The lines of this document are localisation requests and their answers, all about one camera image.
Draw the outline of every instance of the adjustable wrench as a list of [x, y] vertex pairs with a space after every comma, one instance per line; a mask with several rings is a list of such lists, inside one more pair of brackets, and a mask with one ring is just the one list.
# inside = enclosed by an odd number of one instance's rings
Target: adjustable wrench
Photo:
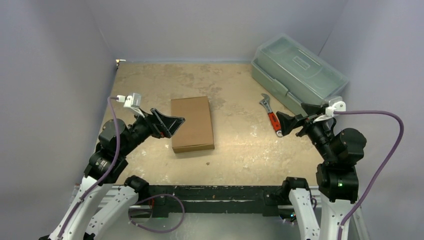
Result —
[[277, 134], [279, 138], [282, 138], [283, 133], [281, 132], [280, 122], [278, 121], [276, 115], [273, 113], [273, 110], [270, 107], [270, 96], [265, 93], [262, 93], [261, 95], [263, 99], [259, 102], [259, 104], [261, 104], [266, 109], [269, 120], [271, 121], [272, 127], [274, 128], [275, 134]]

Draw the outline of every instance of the red wrench handle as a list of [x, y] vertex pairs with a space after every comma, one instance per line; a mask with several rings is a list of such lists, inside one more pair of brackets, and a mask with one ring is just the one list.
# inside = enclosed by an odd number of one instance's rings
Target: red wrench handle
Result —
[[271, 120], [274, 131], [275, 132], [281, 131], [280, 122], [278, 121], [277, 116], [273, 112], [270, 112], [268, 113], [268, 117], [269, 117], [269, 120]]

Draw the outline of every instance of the wooden table surface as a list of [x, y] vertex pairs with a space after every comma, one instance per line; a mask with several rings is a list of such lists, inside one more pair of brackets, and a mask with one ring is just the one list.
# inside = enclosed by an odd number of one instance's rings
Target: wooden table surface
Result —
[[[112, 96], [140, 93], [141, 109], [171, 113], [171, 99], [208, 96], [215, 150], [175, 154], [170, 139], [148, 138], [127, 156], [128, 166], [117, 184], [137, 175], [151, 185], [280, 185], [287, 176], [316, 185], [322, 158], [305, 137], [274, 133], [250, 64], [121, 63]], [[274, 112], [291, 114], [271, 95]], [[133, 114], [114, 102], [118, 118]], [[106, 109], [103, 123], [112, 118]]]

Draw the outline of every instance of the wrench head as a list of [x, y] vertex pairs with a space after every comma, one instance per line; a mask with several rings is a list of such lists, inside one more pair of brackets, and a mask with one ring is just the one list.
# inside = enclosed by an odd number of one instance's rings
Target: wrench head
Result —
[[265, 100], [268, 104], [270, 104], [270, 96], [268, 96], [268, 94], [265, 94], [265, 93], [262, 93], [261, 95], [263, 97], [263, 100]]

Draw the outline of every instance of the black metal frame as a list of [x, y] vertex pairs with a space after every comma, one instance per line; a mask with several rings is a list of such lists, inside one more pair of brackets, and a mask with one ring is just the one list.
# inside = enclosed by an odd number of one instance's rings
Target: black metal frame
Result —
[[[150, 185], [149, 194], [171, 194], [184, 203], [186, 213], [203, 214], [262, 214], [279, 216], [279, 205], [288, 200], [273, 197], [281, 186], [202, 186]], [[181, 213], [180, 204], [172, 197], [154, 200], [153, 218], [166, 218], [169, 213]]]

